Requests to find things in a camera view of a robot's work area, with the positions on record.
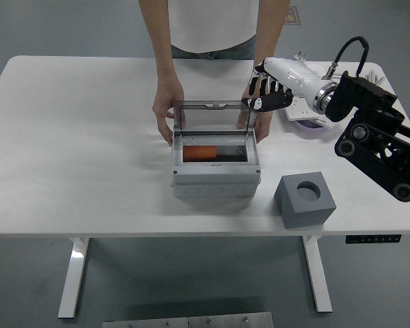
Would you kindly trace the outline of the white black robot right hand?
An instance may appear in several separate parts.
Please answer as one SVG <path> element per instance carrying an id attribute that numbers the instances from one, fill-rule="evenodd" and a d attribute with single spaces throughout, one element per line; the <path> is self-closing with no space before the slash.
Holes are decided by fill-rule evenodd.
<path id="1" fill-rule="evenodd" d="M 268 112 L 289 107 L 297 97 L 303 98 L 312 111 L 324 114 L 327 97 L 336 88 L 336 83 L 322 79 L 299 61 L 268 57 L 254 67 L 249 96 L 242 103 L 254 111 Z"/>

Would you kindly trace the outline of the person's left hand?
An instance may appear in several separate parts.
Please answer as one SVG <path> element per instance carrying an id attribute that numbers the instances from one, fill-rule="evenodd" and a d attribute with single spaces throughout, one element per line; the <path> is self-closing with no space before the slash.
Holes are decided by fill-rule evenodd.
<path id="1" fill-rule="evenodd" d="M 256 90 L 252 96 L 249 95 L 249 86 L 245 88 L 242 98 L 259 98 L 260 92 Z M 254 120 L 254 132 L 256 134 L 256 142 L 260 143 L 263 139 L 269 136 L 271 120 L 273 112 L 257 113 Z M 247 110 L 241 110 L 236 123 L 237 128 L 244 128 L 247 119 L 249 118 L 249 112 Z"/>

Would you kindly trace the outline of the person's right hand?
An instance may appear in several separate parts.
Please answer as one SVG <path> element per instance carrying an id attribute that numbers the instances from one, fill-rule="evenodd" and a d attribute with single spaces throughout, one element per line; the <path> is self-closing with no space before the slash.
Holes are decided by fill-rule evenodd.
<path id="1" fill-rule="evenodd" d="M 184 90 L 181 85 L 175 83 L 158 85 L 152 110 L 156 117 L 158 131 L 169 146 L 173 144 L 173 132 L 167 124 L 167 119 L 174 118 L 174 114 L 169 110 L 174 102 L 181 100 L 184 100 Z"/>

